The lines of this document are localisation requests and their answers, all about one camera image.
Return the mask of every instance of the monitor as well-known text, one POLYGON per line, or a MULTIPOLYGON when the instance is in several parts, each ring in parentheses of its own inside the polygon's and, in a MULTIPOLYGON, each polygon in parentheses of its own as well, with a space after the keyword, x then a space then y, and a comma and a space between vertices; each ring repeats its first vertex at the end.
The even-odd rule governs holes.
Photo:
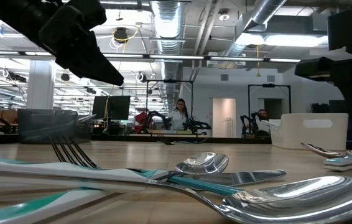
POLYGON ((93 103, 92 114, 96 115, 96 119, 103 119, 108 99, 107 110, 108 116, 111 111, 112 120, 129 119, 129 107, 131 104, 131 96, 96 96, 93 103))

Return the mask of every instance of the white container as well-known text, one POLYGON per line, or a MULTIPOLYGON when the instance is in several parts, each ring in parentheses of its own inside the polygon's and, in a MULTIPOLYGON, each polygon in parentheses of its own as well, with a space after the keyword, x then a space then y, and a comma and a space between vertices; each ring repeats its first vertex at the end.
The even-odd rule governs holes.
POLYGON ((283 114, 280 126, 271 127, 273 146, 305 149, 306 142, 332 151, 346 150, 348 114, 283 114))

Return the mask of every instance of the pillar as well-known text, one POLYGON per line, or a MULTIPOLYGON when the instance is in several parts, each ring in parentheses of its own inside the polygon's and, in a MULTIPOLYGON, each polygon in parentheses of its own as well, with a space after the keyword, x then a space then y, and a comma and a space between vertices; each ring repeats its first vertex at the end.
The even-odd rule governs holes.
POLYGON ((27 108, 53 109, 56 69, 52 61, 30 62, 27 108))

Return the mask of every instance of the white wall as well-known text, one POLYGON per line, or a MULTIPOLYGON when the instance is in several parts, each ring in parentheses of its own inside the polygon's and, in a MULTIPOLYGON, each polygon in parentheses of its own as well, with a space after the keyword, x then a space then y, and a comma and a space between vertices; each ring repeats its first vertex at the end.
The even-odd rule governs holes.
MULTIPOLYGON (((283 99, 288 105, 288 96, 278 88, 261 88, 256 87, 256 91, 251 94, 251 112, 257 111, 258 99, 261 98, 278 98, 283 99)), ((186 101, 188 110, 191 114, 191 93, 184 88, 182 93, 183 99, 186 101)), ((212 116, 212 98, 232 98, 236 100, 236 137, 241 136, 242 122, 241 115, 248 115, 248 86, 247 84, 241 86, 219 86, 219 85, 200 85, 194 84, 194 104, 193 115, 200 121, 211 124, 212 116)))
POLYGON ((340 90, 327 82, 315 82, 295 75, 295 67, 284 73, 285 85, 291 85, 292 112, 311 113, 311 103, 343 100, 340 90))
MULTIPOLYGON (((183 69, 183 77, 190 77, 190 68, 183 69)), ((211 124, 212 98, 233 98, 236 100, 236 136, 240 137, 242 122, 241 115, 248 115, 248 84, 267 83, 267 75, 276 76, 276 84, 291 85, 292 112, 311 113, 311 103, 328 103, 329 100, 343 100, 337 87, 325 83, 314 82, 300 78, 294 74, 295 68, 291 68, 284 74, 278 74, 274 69, 261 70, 262 77, 257 77, 257 71, 218 70, 215 68, 201 69, 194 84, 194 109, 193 115, 200 121, 211 124), (228 82, 220 81, 220 74, 229 74, 228 82)), ((186 88, 180 95, 186 100, 191 113, 191 92, 186 88)), ((262 109, 263 98, 277 98, 283 101, 283 113, 289 112, 289 97, 279 88, 251 87, 251 112, 262 109)))

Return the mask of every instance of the table surface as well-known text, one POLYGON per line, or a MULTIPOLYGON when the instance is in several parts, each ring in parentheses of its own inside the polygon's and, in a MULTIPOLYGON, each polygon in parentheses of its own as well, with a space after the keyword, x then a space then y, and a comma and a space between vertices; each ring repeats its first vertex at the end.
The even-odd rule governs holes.
MULTIPOLYGON (((201 152, 219 152, 229 156, 225 172, 283 169, 287 176, 244 189, 257 189, 324 175, 346 175, 352 170, 326 171, 324 158, 304 150, 288 150, 271 145, 186 144, 167 146, 156 142, 95 141, 81 148, 102 168, 140 167, 174 170, 176 164, 201 152)), ((50 145, 0 145, 0 157, 28 162, 57 162, 50 145)), ((214 202, 223 198, 203 192, 214 202)), ((0 208, 19 201, 0 202, 0 208)), ((72 223, 229 223, 216 212, 185 195, 159 189, 136 192, 72 223)))

